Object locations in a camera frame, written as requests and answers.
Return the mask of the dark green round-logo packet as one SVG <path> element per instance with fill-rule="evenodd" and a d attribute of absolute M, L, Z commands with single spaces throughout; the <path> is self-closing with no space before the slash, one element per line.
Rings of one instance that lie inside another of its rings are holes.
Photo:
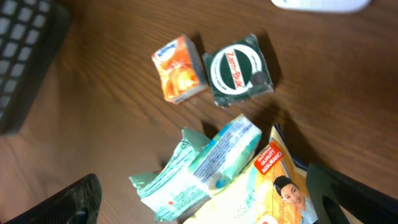
<path fill-rule="evenodd" d="M 202 56 L 216 106 L 226 108 L 259 95 L 274 85 L 256 35 Z"/>

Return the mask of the yellow snack bag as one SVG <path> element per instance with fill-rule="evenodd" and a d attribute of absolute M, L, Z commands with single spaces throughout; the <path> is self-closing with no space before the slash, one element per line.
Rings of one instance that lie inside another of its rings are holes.
<path fill-rule="evenodd" d="M 183 224 L 319 223 L 305 184 L 307 171 L 276 124 L 268 145 Z"/>

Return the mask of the teal wipes packet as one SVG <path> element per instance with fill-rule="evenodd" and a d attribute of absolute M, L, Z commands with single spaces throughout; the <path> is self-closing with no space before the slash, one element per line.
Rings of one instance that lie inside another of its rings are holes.
<path fill-rule="evenodd" d="M 262 131 L 245 115 L 230 121 L 213 139 L 189 128 L 165 167 L 129 177 L 156 222 L 172 222 L 229 185 L 252 159 Z"/>

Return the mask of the orange tissue packet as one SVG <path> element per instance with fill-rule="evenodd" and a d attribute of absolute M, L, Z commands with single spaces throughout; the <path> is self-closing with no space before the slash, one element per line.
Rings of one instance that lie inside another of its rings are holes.
<path fill-rule="evenodd" d="M 207 88 L 195 44 L 182 34 L 152 54 L 165 101 L 179 104 Z"/>

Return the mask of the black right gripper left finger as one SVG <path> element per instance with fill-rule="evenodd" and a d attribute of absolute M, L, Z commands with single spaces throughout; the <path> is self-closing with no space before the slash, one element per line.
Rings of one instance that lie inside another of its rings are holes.
<path fill-rule="evenodd" d="M 91 173 L 6 224 L 96 224 L 101 201 L 99 178 Z"/>

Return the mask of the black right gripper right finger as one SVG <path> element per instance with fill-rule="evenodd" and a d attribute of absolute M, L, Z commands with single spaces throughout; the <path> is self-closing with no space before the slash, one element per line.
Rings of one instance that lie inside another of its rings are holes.
<path fill-rule="evenodd" d="M 307 169 L 307 190 L 319 223 L 348 223 L 347 210 L 362 223 L 397 223 L 397 200 L 317 163 Z"/>

